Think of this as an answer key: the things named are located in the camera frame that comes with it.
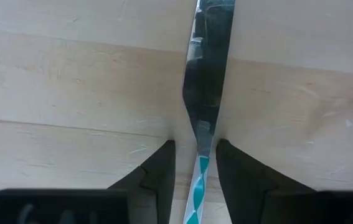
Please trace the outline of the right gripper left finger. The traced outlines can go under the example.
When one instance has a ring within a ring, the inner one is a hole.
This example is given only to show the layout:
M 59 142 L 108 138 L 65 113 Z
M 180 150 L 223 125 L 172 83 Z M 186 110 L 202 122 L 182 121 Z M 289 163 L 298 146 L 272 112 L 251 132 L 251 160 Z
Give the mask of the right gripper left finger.
M 166 141 L 109 187 L 126 194 L 128 224 L 169 224 L 176 180 L 176 143 Z

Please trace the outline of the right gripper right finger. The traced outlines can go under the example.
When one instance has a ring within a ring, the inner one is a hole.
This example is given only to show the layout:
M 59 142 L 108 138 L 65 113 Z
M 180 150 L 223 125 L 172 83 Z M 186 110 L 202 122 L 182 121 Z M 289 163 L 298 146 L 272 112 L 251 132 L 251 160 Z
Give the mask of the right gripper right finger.
M 232 224 L 311 224 L 314 190 L 221 139 L 216 147 L 219 181 Z

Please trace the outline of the knife with teal patterned handle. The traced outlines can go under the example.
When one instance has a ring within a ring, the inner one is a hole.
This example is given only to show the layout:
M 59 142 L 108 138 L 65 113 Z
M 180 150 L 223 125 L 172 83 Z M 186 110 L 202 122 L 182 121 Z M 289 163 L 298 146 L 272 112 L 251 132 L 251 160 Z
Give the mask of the knife with teal patterned handle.
M 224 87 L 236 0 L 197 0 L 182 98 L 197 153 L 183 224 L 201 224 L 207 173 Z

